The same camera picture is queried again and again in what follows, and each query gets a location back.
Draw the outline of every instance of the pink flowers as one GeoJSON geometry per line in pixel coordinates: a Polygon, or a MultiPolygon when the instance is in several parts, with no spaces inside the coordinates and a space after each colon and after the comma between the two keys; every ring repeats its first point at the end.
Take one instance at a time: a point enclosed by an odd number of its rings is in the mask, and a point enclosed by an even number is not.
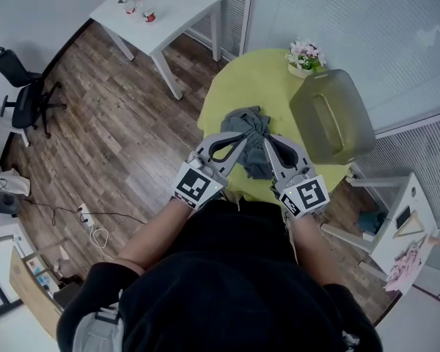
{"type": "Polygon", "coordinates": [[[316,43],[310,40],[301,41],[300,38],[290,44],[290,53],[285,58],[292,66],[305,70],[315,70],[326,63],[316,43]]]}

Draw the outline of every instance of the red label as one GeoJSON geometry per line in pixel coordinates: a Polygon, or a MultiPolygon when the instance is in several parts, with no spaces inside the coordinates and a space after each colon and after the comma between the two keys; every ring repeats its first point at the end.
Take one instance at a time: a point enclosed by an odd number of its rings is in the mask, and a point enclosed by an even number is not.
{"type": "Polygon", "coordinates": [[[146,22],[154,21],[155,20],[155,13],[152,13],[151,15],[146,15],[145,20],[146,20],[146,22]]]}

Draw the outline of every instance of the water bottle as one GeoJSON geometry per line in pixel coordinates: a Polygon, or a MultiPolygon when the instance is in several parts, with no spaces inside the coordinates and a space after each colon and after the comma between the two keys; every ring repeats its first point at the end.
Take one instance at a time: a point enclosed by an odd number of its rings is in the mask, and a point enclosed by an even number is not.
{"type": "Polygon", "coordinates": [[[147,0],[137,0],[137,9],[142,14],[145,22],[153,22],[155,20],[155,13],[147,0]]]}
{"type": "Polygon", "coordinates": [[[123,4],[124,4],[124,9],[125,12],[128,15],[131,15],[132,13],[135,12],[136,10],[136,4],[134,0],[122,0],[123,4]]]}

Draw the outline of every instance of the white table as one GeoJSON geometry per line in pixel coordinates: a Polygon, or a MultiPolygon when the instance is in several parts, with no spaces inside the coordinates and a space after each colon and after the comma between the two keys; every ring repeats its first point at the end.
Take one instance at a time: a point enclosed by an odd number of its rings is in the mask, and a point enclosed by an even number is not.
{"type": "MultiPolygon", "coordinates": [[[[427,234],[427,238],[420,247],[420,258],[422,261],[422,264],[419,266],[420,272],[433,248],[433,246],[428,243],[428,237],[436,237],[439,230],[416,175],[411,173],[407,177],[352,180],[350,184],[352,186],[371,188],[397,187],[400,188],[400,190],[397,193],[394,205],[386,216],[386,221],[372,241],[366,241],[363,238],[328,224],[323,224],[321,229],[368,252],[376,264],[380,266],[381,270],[387,275],[395,264],[395,258],[404,253],[412,241],[417,242],[424,235],[424,233],[419,233],[393,238],[397,232],[396,218],[409,206],[411,212],[417,212],[417,217],[427,234]]],[[[413,282],[407,281],[400,289],[401,293],[406,294],[412,284],[413,282]]]]}
{"type": "Polygon", "coordinates": [[[106,29],[129,60],[133,60],[133,54],[121,38],[151,56],[177,99],[181,99],[183,94],[161,50],[207,14],[210,14],[212,25],[213,59],[220,60],[221,0],[149,0],[156,16],[151,23],[144,22],[138,12],[128,15],[118,1],[106,0],[89,16],[106,29]]]}

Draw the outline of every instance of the yellow tablecloth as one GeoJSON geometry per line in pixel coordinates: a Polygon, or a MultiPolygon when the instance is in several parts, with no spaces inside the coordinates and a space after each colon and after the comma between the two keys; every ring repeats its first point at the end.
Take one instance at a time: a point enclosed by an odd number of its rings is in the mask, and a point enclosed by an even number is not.
{"type": "MultiPolygon", "coordinates": [[[[229,63],[213,80],[197,122],[204,137],[220,131],[220,124],[229,112],[250,106],[260,106],[261,113],[271,117],[269,129],[303,145],[290,112],[289,103],[303,83],[288,73],[283,49],[263,49],[249,52],[229,63]]],[[[341,181],[348,166],[315,166],[324,177],[328,191],[341,181]]],[[[228,189],[244,193],[247,200],[279,204],[271,190],[270,180],[253,180],[243,166],[236,164],[230,175],[228,189]]]]}

